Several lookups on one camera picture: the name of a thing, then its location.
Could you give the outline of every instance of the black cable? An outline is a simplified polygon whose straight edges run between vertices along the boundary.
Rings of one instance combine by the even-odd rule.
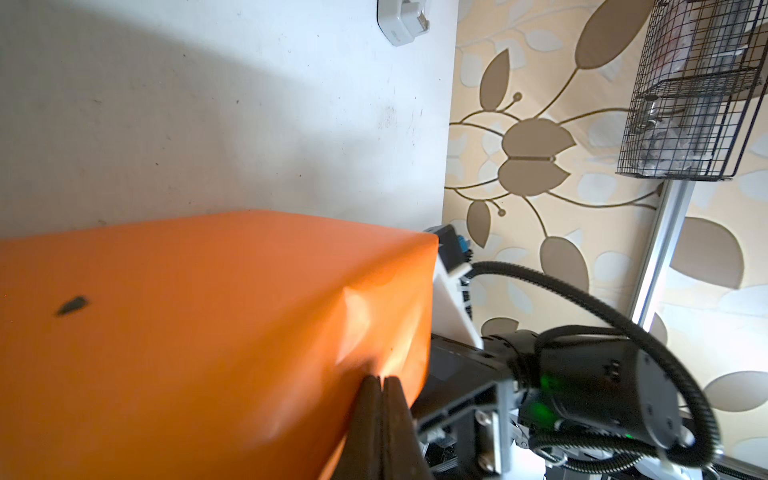
[[[605,328],[604,326],[584,326],[584,325],[556,326],[554,329],[549,329],[545,332],[541,332],[538,335],[538,337],[536,337],[536,343],[534,344],[534,351],[536,352],[536,355],[541,353],[541,349],[544,348],[544,346],[550,343],[552,340],[558,338],[559,336],[570,336],[570,335],[624,336],[622,332],[616,329]]]
[[[456,467],[458,467],[458,458],[454,457],[454,458],[451,458],[450,460],[444,461],[439,465],[430,467],[429,470],[432,473],[442,473],[442,472],[447,472],[448,470]]]
[[[734,470],[733,468],[726,467],[725,465],[720,465],[716,463],[712,465],[712,468],[717,472],[722,473],[723,475],[728,475],[729,477],[738,478],[739,480],[760,480],[755,476],[752,476],[748,473],[739,472],[738,470]]]
[[[604,460],[578,460],[569,458],[563,468],[582,473],[622,472],[640,461],[642,457],[631,453],[620,453]]]
[[[597,318],[613,326],[621,334],[631,339],[640,349],[645,351],[662,370],[669,375],[672,383],[685,399],[694,421],[694,444],[690,447],[675,445],[665,452],[667,458],[685,467],[706,467],[722,452],[720,432],[717,421],[707,398],[701,392],[696,381],[680,361],[675,358],[667,347],[658,340],[632,323],[626,316],[599,299],[580,289],[524,266],[504,262],[477,262],[472,265],[472,271],[466,275],[471,279],[477,275],[502,275],[524,280],[536,286],[550,290],[566,300],[569,300]],[[609,437],[587,433],[568,434],[562,432],[540,432],[530,439],[531,449],[541,451],[546,447],[602,449],[616,453],[627,453],[658,457],[655,447],[635,439]]]

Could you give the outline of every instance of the wire basket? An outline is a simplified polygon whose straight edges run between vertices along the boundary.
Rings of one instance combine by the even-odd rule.
[[[766,4],[656,3],[617,173],[709,181],[736,174],[768,88]],[[745,120],[749,126],[742,132]]]

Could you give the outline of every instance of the leaf pattern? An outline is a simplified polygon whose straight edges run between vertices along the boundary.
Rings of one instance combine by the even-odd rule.
[[[768,455],[765,452],[768,452],[768,437],[760,436],[738,442],[730,454],[742,462],[768,468]]]
[[[591,204],[605,204],[616,191],[616,175],[584,174],[578,181],[576,194]]]
[[[498,182],[510,194],[533,197],[562,184],[568,175],[546,160],[507,160],[498,169]]]
[[[512,125],[502,140],[508,157],[553,157],[576,145],[571,132],[546,118],[529,118]]]
[[[670,266],[702,282],[737,289],[744,275],[744,256],[726,227],[686,217]]]
[[[472,10],[475,0],[458,0],[458,21],[464,20]]]
[[[509,8],[507,14],[507,22],[509,26],[513,26],[517,20],[522,18],[528,10],[533,7],[533,0],[517,0],[512,7]]]
[[[463,134],[459,138],[448,139],[448,156],[449,157],[461,157],[464,150],[467,148],[467,134]]]
[[[483,323],[482,327],[480,327],[480,333],[483,336],[513,333],[518,329],[518,325],[520,325],[520,322],[517,320],[506,318],[504,316],[497,316],[496,318],[492,318]]]
[[[525,33],[525,42],[538,51],[555,51],[563,48],[563,42],[554,32],[543,29],[531,30]]]
[[[498,172],[498,165],[491,160],[486,160],[478,170],[478,182],[484,182],[496,178]],[[484,185],[485,191],[491,191],[495,188],[494,184]]]
[[[755,170],[737,178],[741,193],[759,202],[768,202],[768,170]]]
[[[659,342],[667,345],[667,326],[664,325],[664,321],[661,319],[658,313],[654,313],[654,320],[650,324],[650,333]]]
[[[587,262],[579,249],[561,237],[547,237],[539,249],[544,273],[589,292]]]
[[[576,66],[599,68],[616,58],[643,28],[654,0],[605,0],[594,11],[576,44]]]
[[[745,286],[720,298],[717,308],[721,312],[737,315],[768,316],[768,285]]]
[[[509,50],[509,67],[511,70],[523,68],[528,64],[528,59],[525,57],[525,50],[522,45],[520,45],[520,42],[514,38],[494,40],[493,47],[497,53],[502,50]]]
[[[467,230],[469,236],[480,247],[485,247],[491,234],[491,209],[484,201],[475,200],[467,210]]]
[[[763,51],[766,45],[768,45],[768,24],[761,24],[754,32],[747,31],[742,35],[739,45],[748,43],[746,51],[743,55],[743,61],[745,65],[755,64],[763,57]],[[763,93],[763,84],[768,81],[768,62],[763,64],[763,68],[760,70],[760,79],[763,81],[755,87],[755,91],[752,92],[752,98],[758,98]],[[746,100],[750,96],[750,90],[741,91],[736,99]]]
[[[768,158],[768,134],[762,134],[752,142],[750,152],[763,158]]]
[[[502,125],[496,122],[493,125],[491,125],[491,128],[493,130],[500,131],[502,129]],[[497,134],[492,134],[491,132],[485,132],[482,136],[482,149],[490,157],[491,155],[495,154],[496,152],[502,149],[501,138],[499,138]]]
[[[734,372],[716,378],[704,387],[713,408],[724,412],[746,412],[768,402],[768,372]]]
[[[504,100],[509,86],[509,51],[504,50],[491,60],[480,81],[480,106],[485,111],[496,110]]]
[[[598,68],[598,73],[608,81],[613,81],[616,78],[616,76],[619,75],[620,71],[621,71],[621,55],[618,55],[616,58],[609,61],[607,64]]]
[[[589,144],[593,147],[620,147],[624,136],[627,114],[623,111],[611,111],[600,115],[587,130]]]
[[[459,79],[465,87],[477,87],[482,79],[482,58],[472,53],[462,55]]]
[[[515,282],[512,280],[508,280],[507,282],[507,296],[512,301],[512,304],[523,313],[533,313],[533,301],[531,300],[531,297],[528,296],[522,288],[515,285]]]
[[[570,233],[567,233],[563,238],[573,243],[576,247],[581,247],[581,243],[584,242],[584,232],[581,231],[581,228],[578,228]]]
[[[495,259],[499,262],[519,263],[527,256],[528,251],[525,248],[510,247],[497,253]]]
[[[598,282],[623,281],[632,268],[632,259],[622,252],[603,252],[594,261],[594,279]]]

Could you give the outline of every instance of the green led light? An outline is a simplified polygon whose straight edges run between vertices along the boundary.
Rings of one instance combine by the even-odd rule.
[[[535,423],[548,429],[554,429],[554,423],[558,420],[558,416],[541,402],[531,405],[531,417]]]
[[[541,389],[543,389],[546,392],[549,392],[551,390],[556,390],[560,387],[560,382],[549,375],[542,375],[541,376]]]

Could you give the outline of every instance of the dark spot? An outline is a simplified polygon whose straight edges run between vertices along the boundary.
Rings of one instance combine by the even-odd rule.
[[[88,305],[88,300],[86,300],[84,296],[76,296],[72,300],[69,300],[67,303],[62,305],[61,308],[58,309],[58,312],[56,312],[56,316],[63,316],[68,313],[76,312],[86,305]]]

